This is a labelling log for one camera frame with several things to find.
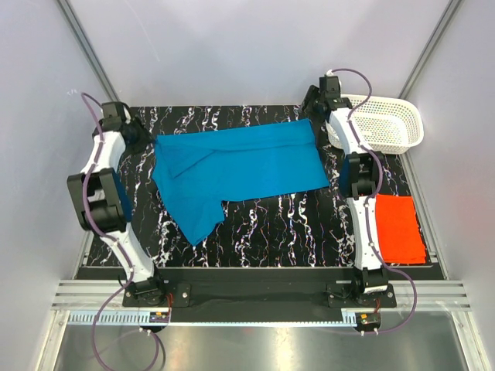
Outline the blue t shirt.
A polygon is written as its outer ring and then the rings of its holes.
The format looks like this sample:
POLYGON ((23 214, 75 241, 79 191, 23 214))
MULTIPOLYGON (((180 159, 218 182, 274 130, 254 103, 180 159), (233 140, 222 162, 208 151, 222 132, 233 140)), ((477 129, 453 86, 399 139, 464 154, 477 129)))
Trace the blue t shirt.
POLYGON ((167 212, 193 246, 224 221, 224 202, 329 185, 308 119, 160 135, 152 178, 167 212))

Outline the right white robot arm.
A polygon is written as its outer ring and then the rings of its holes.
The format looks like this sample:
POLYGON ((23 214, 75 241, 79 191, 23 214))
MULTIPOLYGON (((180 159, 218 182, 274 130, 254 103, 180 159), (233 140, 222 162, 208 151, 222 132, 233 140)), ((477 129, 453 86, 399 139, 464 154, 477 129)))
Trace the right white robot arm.
POLYGON ((349 287, 333 296, 364 307, 374 305, 388 286, 376 222, 376 198, 384 177, 383 155, 371 149, 353 123, 357 108, 341 94, 341 82, 335 71, 330 70, 320 77, 318 86, 309 87, 300 110, 311 121, 319 152, 323 151, 323 140, 329 137, 329 131, 337 134, 344 152, 339 191, 350 209, 355 261, 349 287))

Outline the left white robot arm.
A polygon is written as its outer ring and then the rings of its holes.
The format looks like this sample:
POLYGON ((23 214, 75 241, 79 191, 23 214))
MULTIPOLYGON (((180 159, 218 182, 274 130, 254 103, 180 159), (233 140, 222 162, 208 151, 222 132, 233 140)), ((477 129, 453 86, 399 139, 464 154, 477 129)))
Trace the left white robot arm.
POLYGON ((132 207, 118 174, 122 155, 143 152, 152 137, 123 102, 103 103, 101 113, 87 164, 67 178, 70 198, 83 230, 99 237, 125 269, 125 297, 157 306, 166 299, 167 287, 131 226, 132 207))

